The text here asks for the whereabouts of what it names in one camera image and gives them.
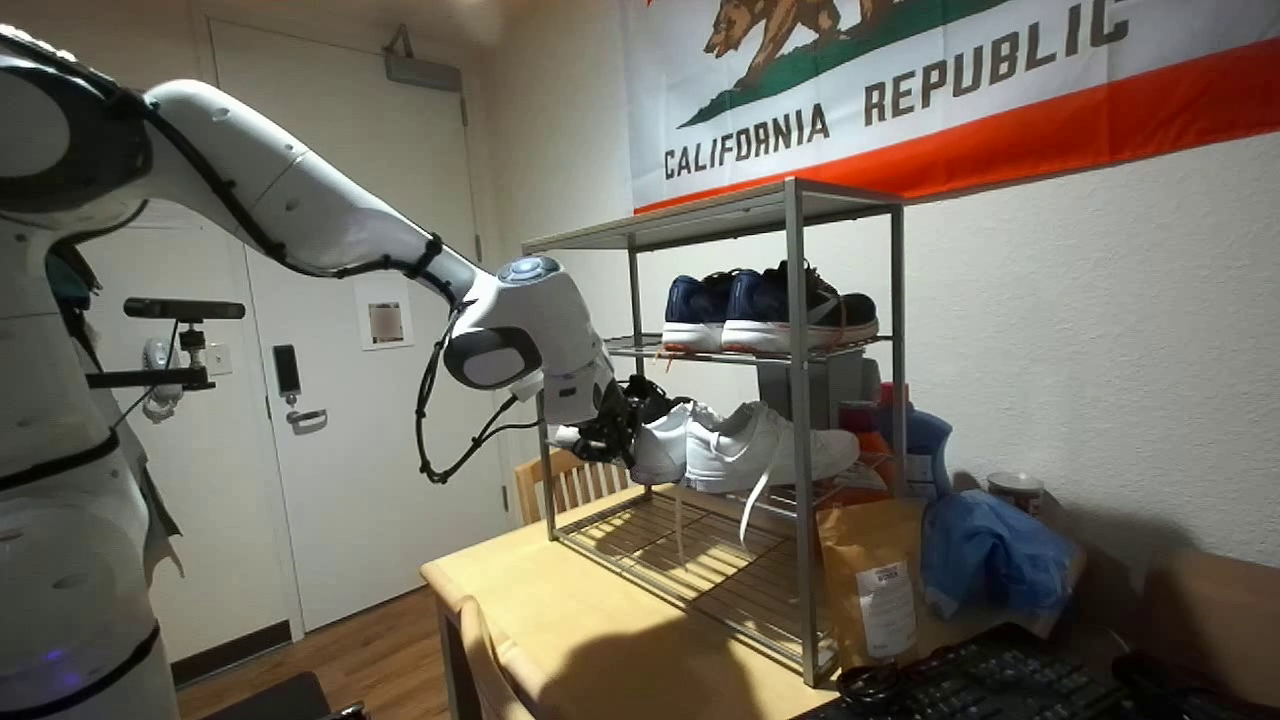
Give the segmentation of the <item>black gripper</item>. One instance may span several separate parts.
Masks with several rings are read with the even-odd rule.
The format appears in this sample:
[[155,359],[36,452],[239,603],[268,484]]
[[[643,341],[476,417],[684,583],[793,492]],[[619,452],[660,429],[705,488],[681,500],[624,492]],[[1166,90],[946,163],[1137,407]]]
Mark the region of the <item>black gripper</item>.
[[641,429],[660,422],[671,407],[671,395],[649,378],[628,378],[624,384],[607,384],[601,402],[601,417],[580,426],[573,452],[580,459],[636,459]]

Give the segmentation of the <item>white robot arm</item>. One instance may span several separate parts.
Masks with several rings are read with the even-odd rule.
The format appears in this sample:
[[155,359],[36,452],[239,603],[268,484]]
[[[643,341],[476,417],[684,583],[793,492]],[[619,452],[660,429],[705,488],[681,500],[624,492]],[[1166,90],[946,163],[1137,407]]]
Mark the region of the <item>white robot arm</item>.
[[575,280],[548,256],[484,274],[436,232],[203,80],[144,94],[0,33],[0,720],[178,720],[150,611],[155,503],[66,332],[49,260],[171,201],[323,280],[399,274],[450,310],[436,366],[533,395],[588,459],[636,452]]

